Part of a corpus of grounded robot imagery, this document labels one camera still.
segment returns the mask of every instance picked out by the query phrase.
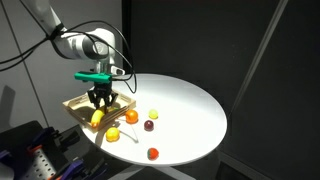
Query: round white table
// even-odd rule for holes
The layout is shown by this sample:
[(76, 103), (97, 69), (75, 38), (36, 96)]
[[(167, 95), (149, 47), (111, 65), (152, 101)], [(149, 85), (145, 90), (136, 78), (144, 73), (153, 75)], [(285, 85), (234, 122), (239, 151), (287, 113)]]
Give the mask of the round white table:
[[(134, 87), (133, 78), (129, 84)], [(132, 94), (124, 82), (113, 82), (114, 90), (136, 100), (134, 110), (139, 114), (136, 124), (127, 124), (125, 117), (115, 121), (121, 132), (117, 142), (106, 141), (108, 127), (99, 132), (82, 127), (84, 134), (109, 155), (132, 163), (136, 168), (151, 166), (163, 171), (164, 168), (159, 167), (186, 164), (206, 156), (224, 138), (226, 115), (220, 104), (203, 89), (177, 78), (155, 74), (137, 74), (137, 85), (137, 92)], [(159, 116), (152, 120), (154, 130), (149, 132), (144, 129), (144, 122), (151, 120), (150, 109), (157, 110)], [(147, 157), (151, 147), (159, 151), (156, 160)]]

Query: white robot arm segment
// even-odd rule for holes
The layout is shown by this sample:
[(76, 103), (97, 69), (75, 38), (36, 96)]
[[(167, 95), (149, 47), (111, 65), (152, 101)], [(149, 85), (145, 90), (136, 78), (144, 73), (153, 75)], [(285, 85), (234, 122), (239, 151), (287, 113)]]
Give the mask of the white robot arm segment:
[(83, 33), (66, 32), (58, 16), (50, 6), (49, 0), (20, 0), (47, 36), (54, 35), (51, 40), (55, 51), (66, 59), (95, 60), (95, 72), (124, 74), (124, 71), (112, 66), (115, 64), (115, 51), (103, 41), (115, 47), (114, 34), (106, 29), (97, 28), (86, 34), (102, 39), (89, 38)]

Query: wooden tray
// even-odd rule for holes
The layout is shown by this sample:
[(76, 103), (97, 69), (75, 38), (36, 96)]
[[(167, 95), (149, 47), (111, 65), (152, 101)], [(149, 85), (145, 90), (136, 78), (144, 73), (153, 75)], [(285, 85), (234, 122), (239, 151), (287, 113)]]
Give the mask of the wooden tray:
[[(91, 130), (100, 130), (105, 127), (109, 122), (123, 116), (126, 111), (136, 107), (136, 101), (118, 91), (112, 90), (118, 94), (116, 101), (113, 103), (112, 107), (118, 108), (117, 110), (108, 112), (105, 114), (98, 127), (93, 128), (91, 126), (91, 117), (96, 110), (94, 105), (90, 102), (87, 94), (78, 96), (71, 100), (63, 102), (63, 105), (68, 113), (70, 113), (77, 121)], [(103, 100), (100, 102), (100, 107), (104, 105)]]

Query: cable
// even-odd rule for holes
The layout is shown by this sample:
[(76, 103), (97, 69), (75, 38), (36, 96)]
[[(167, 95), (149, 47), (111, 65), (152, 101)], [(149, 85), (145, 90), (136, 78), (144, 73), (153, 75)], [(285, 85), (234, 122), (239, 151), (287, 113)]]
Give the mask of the cable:
[(14, 63), (14, 64), (12, 64), (11, 66), (9, 66), (9, 67), (6, 67), (6, 68), (3, 68), (3, 69), (0, 69), (0, 72), (2, 72), (2, 71), (6, 71), (6, 70), (8, 70), (8, 69), (11, 69), (11, 68), (13, 68), (13, 67), (15, 67), (15, 66), (17, 66), (18, 64), (20, 64), (20, 63), (22, 63), (25, 59), (27, 59), (32, 53), (34, 52), (34, 50), (31, 50), (25, 57), (23, 57), (20, 61), (18, 61), (18, 62), (16, 62), (16, 63)]
[[(121, 36), (127, 50), (128, 50), (128, 54), (129, 54), (129, 59), (132, 61), (132, 63), (129, 62), (129, 60), (124, 57), (122, 55), (121, 52), (119, 52), (117, 49), (115, 49), (114, 47), (112, 47), (110, 44), (108, 44), (105, 40), (101, 39), (100, 37), (96, 36), (96, 35), (92, 35), (92, 34), (88, 34), (88, 33), (85, 33), (85, 32), (80, 32), (80, 31), (74, 31), (74, 29), (80, 27), (80, 26), (83, 26), (83, 25), (86, 25), (86, 24), (90, 24), (90, 23), (103, 23), (103, 24), (107, 24), (108, 26), (110, 26), (111, 28), (113, 28), (115, 31), (117, 31), (117, 33)], [(123, 34), (121, 33), (120, 30), (118, 30), (116, 27), (114, 27), (113, 25), (111, 25), (110, 23), (106, 22), (106, 21), (102, 21), (102, 20), (94, 20), (94, 21), (87, 21), (87, 22), (84, 22), (84, 23), (81, 23), (81, 24), (78, 24), (68, 30), (66, 30), (65, 32), (63, 32), (62, 34), (66, 33), (66, 32), (76, 32), (76, 33), (80, 33), (80, 34), (84, 34), (85, 36), (87, 36), (94, 44), (94, 48), (95, 50), (97, 51), (97, 47), (96, 47), (96, 44), (94, 43), (94, 38), (98, 39), (99, 41), (103, 42), (105, 45), (107, 45), (108, 47), (110, 47), (111, 49), (113, 49), (117, 54), (119, 54), (125, 61), (126, 63), (129, 65), (130, 69), (131, 69), (131, 73), (130, 73), (130, 76), (126, 79), (118, 79), (118, 78), (113, 78), (112, 80), (113, 81), (124, 81), (126, 83), (126, 85), (128, 86), (128, 88), (130, 89), (130, 91), (132, 93), (135, 93), (136, 90), (137, 90), (137, 79), (136, 79), (136, 74), (135, 74), (135, 71), (134, 71), (134, 68), (133, 68), (133, 60), (132, 60), (132, 52), (130, 50), (130, 47), (128, 45), (128, 42), (127, 40), (125, 39), (125, 37), (123, 36)], [(43, 40), (41, 40), (40, 42), (38, 42), (37, 44), (35, 44), (34, 46), (30, 47), (28, 50), (24, 51), (23, 53), (21, 53), (20, 55), (18, 56), (15, 56), (13, 58), (10, 58), (10, 59), (7, 59), (7, 60), (4, 60), (4, 61), (1, 61), (0, 64), (5, 64), (5, 63), (9, 63), (11, 61), (14, 61), (18, 58), (21, 58), (22, 59), (16, 63), (14, 63), (13, 65), (9, 66), (9, 67), (6, 67), (6, 68), (3, 68), (3, 69), (0, 69), (0, 72), (2, 71), (6, 71), (8, 69), (11, 69), (15, 66), (17, 66), (18, 64), (20, 64), (21, 62), (25, 61), (33, 52), (34, 50), (40, 46), (41, 44), (43, 44), (44, 42), (46, 42), (47, 40), (49, 40), (49, 37), (46, 37), (44, 38)], [(135, 88), (134, 90), (131, 89), (131, 87), (129, 86), (129, 84), (126, 82), (128, 80), (130, 80), (132, 78), (132, 76), (134, 76), (134, 84), (135, 84)]]
[(33, 45), (31, 48), (27, 49), (26, 51), (24, 51), (23, 53), (21, 53), (20, 55), (18, 56), (15, 56), (13, 58), (10, 58), (10, 59), (7, 59), (7, 60), (4, 60), (4, 61), (1, 61), (0, 64), (5, 64), (5, 63), (8, 63), (8, 62), (11, 62), (11, 61), (14, 61), (20, 57), (23, 58), (23, 56), (25, 54), (27, 54), (28, 52), (30, 51), (34, 51), (38, 46), (40, 46), (42, 43), (46, 42), (47, 40), (49, 40), (48, 38), (44, 38), (43, 40), (41, 40), (40, 42), (38, 42), (37, 44)]

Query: toy fruit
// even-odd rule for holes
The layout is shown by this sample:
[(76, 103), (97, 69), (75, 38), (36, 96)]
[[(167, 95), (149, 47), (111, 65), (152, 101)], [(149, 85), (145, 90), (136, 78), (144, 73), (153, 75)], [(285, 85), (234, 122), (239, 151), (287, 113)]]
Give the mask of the toy fruit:
[(150, 120), (147, 120), (145, 123), (144, 123), (144, 129), (146, 131), (152, 131), (154, 128), (154, 125), (153, 125), (153, 122), (150, 121)]
[(137, 111), (130, 109), (126, 112), (126, 122), (129, 124), (134, 124), (138, 122), (138, 113)]
[(91, 126), (93, 128), (96, 128), (99, 126), (101, 118), (105, 115), (104, 113), (104, 106), (98, 108), (94, 111), (92, 117), (91, 117)]
[(149, 117), (150, 117), (151, 119), (157, 119), (157, 118), (158, 118), (158, 112), (157, 112), (157, 110), (151, 109), (151, 110), (149, 111)]
[(111, 127), (106, 132), (106, 138), (109, 142), (117, 141), (120, 138), (120, 131), (116, 127)]
[(148, 159), (155, 160), (159, 157), (159, 151), (156, 148), (148, 149)]

